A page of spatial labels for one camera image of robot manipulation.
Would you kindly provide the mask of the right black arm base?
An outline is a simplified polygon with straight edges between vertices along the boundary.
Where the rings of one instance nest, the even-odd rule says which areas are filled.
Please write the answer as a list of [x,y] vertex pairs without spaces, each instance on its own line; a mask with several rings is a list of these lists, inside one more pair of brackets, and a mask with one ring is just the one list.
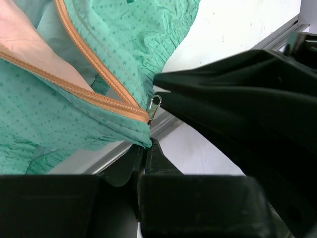
[[307,32],[292,32],[283,54],[312,69],[317,68],[317,35]]

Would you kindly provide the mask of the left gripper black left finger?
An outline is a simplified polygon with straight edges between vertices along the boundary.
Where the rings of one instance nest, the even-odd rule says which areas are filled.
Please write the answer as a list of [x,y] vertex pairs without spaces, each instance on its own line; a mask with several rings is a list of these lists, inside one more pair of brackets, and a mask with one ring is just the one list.
[[133,145],[97,175],[2,175],[3,238],[135,238],[137,167]]

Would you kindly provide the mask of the orange and teal jacket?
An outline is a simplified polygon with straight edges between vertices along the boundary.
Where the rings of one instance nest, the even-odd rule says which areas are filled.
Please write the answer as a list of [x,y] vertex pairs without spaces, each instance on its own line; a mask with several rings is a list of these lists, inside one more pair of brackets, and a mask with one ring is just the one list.
[[45,174],[79,149],[150,147],[153,78],[197,0],[3,0],[0,172]]

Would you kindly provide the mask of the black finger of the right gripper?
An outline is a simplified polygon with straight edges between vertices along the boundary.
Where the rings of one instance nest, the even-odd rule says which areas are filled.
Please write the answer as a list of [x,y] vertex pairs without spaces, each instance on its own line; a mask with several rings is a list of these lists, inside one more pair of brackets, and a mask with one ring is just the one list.
[[293,236],[317,235],[317,53],[250,50],[157,74],[161,106],[264,188]]

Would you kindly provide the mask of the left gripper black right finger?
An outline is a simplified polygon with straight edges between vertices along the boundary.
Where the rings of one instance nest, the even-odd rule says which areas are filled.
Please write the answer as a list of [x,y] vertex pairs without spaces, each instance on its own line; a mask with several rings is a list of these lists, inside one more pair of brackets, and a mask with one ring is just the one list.
[[146,150],[139,179],[145,238],[272,238],[275,228],[260,184],[252,177],[184,175],[159,141]]

